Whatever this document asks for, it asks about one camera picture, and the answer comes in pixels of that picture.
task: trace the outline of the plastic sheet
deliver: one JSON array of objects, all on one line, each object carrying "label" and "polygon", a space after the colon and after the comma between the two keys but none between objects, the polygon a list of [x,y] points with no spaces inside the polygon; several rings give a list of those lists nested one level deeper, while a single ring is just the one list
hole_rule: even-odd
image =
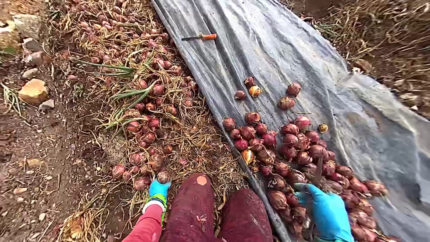
[{"label": "plastic sheet", "polygon": [[[370,202],[385,234],[403,241],[430,238],[430,123],[402,106],[373,79],[350,74],[336,50],[311,26],[273,0],[152,0],[159,17],[206,97],[221,129],[223,117],[245,125],[247,112],[259,112],[270,129],[278,130],[294,112],[308,116],[338,162],[362,179],[380,180],[386,198]],[[182,37],[217,33],[213,40],[181,41]],[[263,93],[234,100],[247,90],[243,80],[255,76]],[[277,108],[287,86],[297,81],[302,92],[292,111]],[[233,144],[226,134],[231,147]],[[281,241],[295,241],[270,207],[265,189],[243,161],[249,183],[266,205]]]}]

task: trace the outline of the blue glove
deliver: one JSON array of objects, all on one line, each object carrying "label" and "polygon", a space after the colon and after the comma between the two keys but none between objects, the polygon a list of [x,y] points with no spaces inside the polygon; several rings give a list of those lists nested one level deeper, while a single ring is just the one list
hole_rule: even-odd
[{"label": "blue glove", "polygon": [[302,206],[312,195],[312,214],[319,237],[324,240],[336,239],[354,242],[351,234],[348,213],[342,198],[334,193],[326,194],[316,186],[308,183],[296,183],[295,187],[306,192],[296,192]]}]

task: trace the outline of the leg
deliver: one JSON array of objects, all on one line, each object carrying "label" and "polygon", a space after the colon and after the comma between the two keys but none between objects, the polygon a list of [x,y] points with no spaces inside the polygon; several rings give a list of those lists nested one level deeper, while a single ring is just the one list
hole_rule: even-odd
[{"label": "leg", "polygon": [[266,209],[253,191],[241,189],[227,200],[218,238],[233,242],[273,241]]},{"label": "leg", "polygon": [[172,203],[160,241],[213,241],[213,212],[214,195],[209,177],[202,173],[190,175]]}]

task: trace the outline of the rock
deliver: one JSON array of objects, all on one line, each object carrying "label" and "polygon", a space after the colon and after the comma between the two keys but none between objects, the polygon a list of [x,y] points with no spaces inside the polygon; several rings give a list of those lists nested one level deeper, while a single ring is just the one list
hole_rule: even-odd
[{"label": "rock", "polygon": [[41,166],[41,165],[43,165],[43,161],[41,161],[41,160],[39,160],[39,159],[37,159],[37,158],[34,158],[34,159],[28,159],[27,160],[27,164],[28,164],[28,167],[36,167],[36,166]]},{"label": "rock", "polygon": [[12,17],[18,31],[25,37],[39,39],[40,18],[30,14],[17,14]]},{"label": "rock", "polygon": [[48,100],[48,89],[45,82],[39,79],[31,79],[18,92],[19,98],[30,104],[41,104]]},{"label": "rock", "polygon": [[24,50],[28,52],[36,52],[36,51],[43,51],[42,46],[39,44],[39,42],[33,38],[26,38],[24,39],[24,42],[22,44],[22,47]]},{"label": "rock", "polygon": [[15,53],[19,49],[19,32],[13,21],[7,23],[8,26],[0,28],[0,50]]},{"label": "rock", "polygon": [[36,77],[39,73],[40,73],[39,69],[31,68],[29,70],[24,71],[24,73],[22,74],[22,77],[30,79],[30,78]]},{"label": "rock", "polygon": [[54,99],[49,99],[48,101],[45,101],[39,105],[40,110],[53,109],[54,107]]}]

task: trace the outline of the onion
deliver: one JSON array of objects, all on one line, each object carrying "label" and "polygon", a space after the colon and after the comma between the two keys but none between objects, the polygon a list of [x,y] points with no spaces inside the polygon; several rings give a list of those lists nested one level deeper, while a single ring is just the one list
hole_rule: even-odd
[{"label": "onion", "polygon": [[306,135],[298,133],[296,137],[298,139],[298,144],[296,145],[297,150],[304,151],[309,149],[310,140]]},{"label": "onion", "polygon": [[134,183],[134,189],[138,191],[144,190],[147,186],[151,184],[151,179],[149,177],[141,178]]},{"label": "onion", "polygon": [[266,165],[272,165],[275,162],[275,153],[269,149],[263,148],[257,153],[257,158]]},{"label": "onion", "polygon": [[351,170],[351,168],[347,166],[342,166],[342,165],[336,166],[336,172],[348,179],[354,176],[354,172]]},{"label": "onion", "polygon": [[258,96],[261,94],[261,92],[262,92],[262,90],[261,90],[261,88],[259,88],[258,86],[252,86],[252,87],[249,89],[249,94],[250,94],[252,97],[258,97]]},{"label": "onion", "polygon": [[130,164],[139,164],[142,158],[142,153],[133,153],[129,156]]},{"label": "onion", "polygon": [[295,118],[294,124],[297,125],[299,130],[302,130],[307,128],[311,124],[311,121],[307,116],[301,115]]},{"label": "onion", "polygon": [[161,184],[166,184],[170,181],[170,175],[167,171],[160,171],[157,174],[158,182]]},{"label": "onion", "polygon": [[297,164],[309,164],[312,162],[312,158],[308,156],[307,152],[297,153]]},{"label": "onion", "polygon": [[269,198],[270,204],[276,210],[286,209],[288,207],[287,198],[284,193],[277,190],[270,190],[267,193],[267,197]]},{"label": "onion", "polygon": [[250,140],[255,138],[255,129],[252,126],[239,127],[240,134],[243,138]]},{"label": "onion", "polygon": [[267,129],[268,129],[268,127],[267,127],[267,125],[266,125],[266,124],[264,124],[264,123],[258,123],[258,124],[255,126],[255,130],[257,131],[257,134],[258,134],[259,136],[262,136],[263,134],[265,134],[265,133],[267,132]]},{"label": "onion", "polygon": [[315,142],[317,142],[319,140],[319,134],[316,131],[314,131],[314,130],[306,132],[305,134],[306,134],[306,136],[309,137],[309,140],[312,143],[315,143]]},{"label": "onion", "polygon": [[227,131],[231,131],[236,127],[236,121],[233,118],[225,118],[222,121],[222,124],[224,125],[224,128]]},{"label": "onion", "polygon": [[160,127],[160,119],[158,119],[158,118],[150,118],[148,120],[148,126],[151,127],[151,128],[158,129]]},{"label": "onion", "polygon": [[234,99],[244,100],[246,98],[246,93],[242,90],[239,90],[234,95]]},{"label": "onion", "polygon": [[388,190],[385,188],[384,184],[379,183],[374,180],[367,180],[364,184],[368,187],[370,193],[375,196],[385,196]]},{"label": "onion", "polygon": [[246,141],[242,138],[235,140],[234,141],[234,147],[236,147],[236,149],[239,151],[246,150],[246,148],[248,148],[248,141]]},{"label": "onion", "polygon": [[331,176],[335,173],[336,164],[334,161],[327,161],[322,165],[322,173],[325,176]]},{"label": "onion", "polygon": [[281,175],[282,177],[286,177],[288,175],[290,166],[284,162],[277,162],[275,164],[275,172],[276,174]]},{"label": "onion", "polygon": [[287,135],[287,134],[298,134],[298,127],[295,124],[286,124],[281,127],[280,129],[281,135]]},{"label": "onion", "polygon": [[161,167],[163,167],[163,161],[164,158],[160,154],[155,154],[151,156],[148,165],[150,165],[154,171],[158,171]]},{"label": "onion", "polygon": [[294,147],[288,146],[280,146],[278,148],[278,152],[289,159],[289,162],[291,162],[291,160],[297,155],[297,151],[294,149]]},{"label": "onion", "polygon": [[294,107],[295,105],[295,100],[292,97],[283,97],[279,100],[278,102],[278,107],[282,110],[287,110],[290,109],[292,107]]},{"label": "onion", "polygon": [[139,131],[140,123],[137,121],[129,122],[127,124],[127,130],[133,133],[137,133]]},{"label": "onion", "polygon": [[350,188],[353,191],[360,192],[360,193],[369,193],[369,189],[364,185],[361,181],[359,181],[357,178],[352,177],[350,179]]},{"label": "onion", "polygon": [[245,161],[245,163],[249,165],[254,162],[254,159],[255,159],[254,152],[252,152],[250,149],[246,149],[242,151],[242,158]]},{"label": "onion", "polygon": [[147,132],[143,136],[142,140],[145,141],[148,144],[152,144],[155,141],[155,134],[152,133],[152,132]]},{"label": "onion", "polygon": [[245,86],[247,88],[251,88],[252,86],[255,86],[255,78],[254,77],[247,77],[245,78]]},{"label": "onion", "polygon": [[260,151],[264,147],[262,143],[264,140],[254,138],[248,142],[248,145],[252,151]]},{"label": "onion", "polygon": [[282,143],[287,147],[295,147],[298,144],[298,139],[294,134],[287,134],[282,138]]},{"label": "onion", "polygon": [[112,168],[112,176],[115,178],[120,178],[123,176],[124,171],[126,171],[125,166],[121,165],[121,164],[116,164],[113,168]]},{"label": "onion", "polygon": [[301,90],[301,85],[298,82],[291,83],[287,88],[287,93],[291,96],[297,96]]},{"label": "onion", "polygon": [[270,148],[275,147],[276,145],[276,135],[277,132],[273,130],[267,131],[265,134],[263,134],[262,138],[264,139],[264,146]]},{"label": "onion", "polygon": [[168,155],[172,151],[173,151],[173,147],[172,146],[166,145],[166,146],[163,147],[163,154],[167,154]]},{"label": "onion", "polygon": [[260,120],[260,115],[257,112],[249,112],[245,114],[245,121],[248,124],[257,124]]},{"label": "onion", "polygon": [[236,140],[236,139],[240,139],[240,138],[241,138],[240,130],[238,130],[238,129],[232,129],[232,130],[230,131],[230,137],[231,137],[232,139],[234,139],[234,140]]}]

